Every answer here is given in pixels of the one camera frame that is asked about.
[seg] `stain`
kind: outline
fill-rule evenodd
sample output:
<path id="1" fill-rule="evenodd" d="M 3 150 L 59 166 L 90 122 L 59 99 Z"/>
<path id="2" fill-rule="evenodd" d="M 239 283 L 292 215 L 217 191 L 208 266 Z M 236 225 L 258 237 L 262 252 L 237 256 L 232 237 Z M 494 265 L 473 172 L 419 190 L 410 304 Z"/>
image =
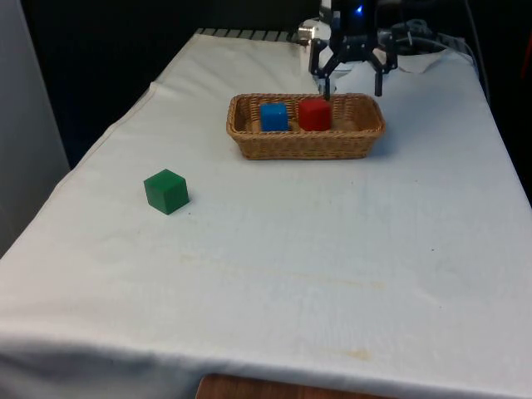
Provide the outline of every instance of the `stain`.
<path id="1" fill-rule="evenodd" d="M 197 260 L 197 258 L 191 254 L 181 254 L 180 256 L 180 262 L 183 264 L 188 264 L 194 262 L 195 260 Z"/>
<path id="2" fill-rule="evenodd" d="M 353 359 L 357 359 L 362 362 L 370 362 L 372 360 L 372 354 L 367 349 L 357 349 L 354 351 L 341 351 L 338 353 L 352 357 Z"/>
<path id="3" fill-rule="evenodd" d="M 370 286 L 374 289 L 384 289 L 386 285 L 382 281 L 371 281 Z"/>
<path id="4" fill-rule="evenodd" d="M 197 256 L 194 256 L 192 254 L 181 254 L 180 256 L 180 263 L 182 263 L 184 266 L 193 264 L 194 262 L 198 262 L 200 259 Z M 216 270 L 223 272 L 223 273 L 260 273 L 260 274 L 266 274 L 270 276 L 281 276 L 281 277 L 288 277 L 288 278 L 297 278 L 307 281 L 312 281 L 315 283 L 321 283 L 321 284 L 331 284 L 331 285 L 347 285 L 351 287 L 356 288 L 372 288 L 377 290 L 382 290 L 386 288 L 386 285 L 381 281 L 371 281 L 369 282 L 361 282 L 357 280 L 347 280 L 347 279 L 341 279 L 341 278 L 330 278 L 327 276 L 321 276 L 318 274 L 310 274 L 310 273 L 301 273 L 301 272 L 290 272 L 287 270 L 279 270 L 275 268 L 270 269 L 264 269 L 264 268 L 239 268 L 239 267 L 232 267 L 228 266 L 227 264 L 224 264 L 222 262 L 217 262 L 212 259 L 202 259 L 206 261 L 205 263 L 198 264 L 198 266 L 206 266 L 215 268 Z"/>

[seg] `red cube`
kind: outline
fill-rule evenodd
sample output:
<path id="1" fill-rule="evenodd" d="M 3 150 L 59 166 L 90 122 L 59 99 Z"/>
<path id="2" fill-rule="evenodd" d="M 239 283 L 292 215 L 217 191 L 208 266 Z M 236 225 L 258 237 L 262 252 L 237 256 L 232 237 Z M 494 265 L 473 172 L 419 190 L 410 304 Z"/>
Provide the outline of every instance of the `red cube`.
<path id="1" fill-rule="evenodd" d="M 331 104 L 323 98 L 299 103 L 299 127 L 306 131 L 329 131 L 333 125 Z"/>

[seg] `blue cube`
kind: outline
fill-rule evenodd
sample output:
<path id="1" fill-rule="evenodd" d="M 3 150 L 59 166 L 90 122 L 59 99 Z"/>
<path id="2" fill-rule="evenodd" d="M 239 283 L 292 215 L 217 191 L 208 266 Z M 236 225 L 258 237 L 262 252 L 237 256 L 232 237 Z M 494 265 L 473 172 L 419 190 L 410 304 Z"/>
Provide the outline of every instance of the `blue cube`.
<path id="1" fill-rule="evenodd" d="M 288 110 L 286 104 L 262 104 L 260 106 L 262 131 L 288 131 Z"/>

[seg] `table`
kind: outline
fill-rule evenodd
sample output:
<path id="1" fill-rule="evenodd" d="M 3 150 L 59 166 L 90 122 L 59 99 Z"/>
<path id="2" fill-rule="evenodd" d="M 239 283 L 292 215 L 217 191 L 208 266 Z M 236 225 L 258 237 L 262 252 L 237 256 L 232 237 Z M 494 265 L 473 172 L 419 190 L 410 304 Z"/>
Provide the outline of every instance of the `table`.
<path id="1" fill-rule="evenodd" d="M 223 373 L 532 397 L 532 213 L 472 67 L 393 72 L 365 160 L 242 158 L 233 95 L 314 90 L 292 45 L 195 36 L 1 260 L 0 396 L 186 398 Z M 142 186 L 164 168 L 192 199 L 171 216 Z"/>

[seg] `wicker basket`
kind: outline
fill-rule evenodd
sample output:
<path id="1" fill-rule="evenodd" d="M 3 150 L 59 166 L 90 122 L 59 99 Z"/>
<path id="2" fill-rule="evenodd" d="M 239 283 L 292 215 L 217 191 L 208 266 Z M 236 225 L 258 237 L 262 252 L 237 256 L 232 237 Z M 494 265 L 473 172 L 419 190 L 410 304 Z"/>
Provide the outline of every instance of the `wicker basket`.
<path id="1" fill-rule="evenodd" d="M 227 132 L 249 160 L 340 160 L 364 158 L 386 128 L 378 104 L 363 94 L 332 96 L 332 130 L 304 131 L 298 103 L 319 95 L 242 94 L 229 106 Z M 261 132 L 261 104 L 283 102 L 290 131 Z"/>

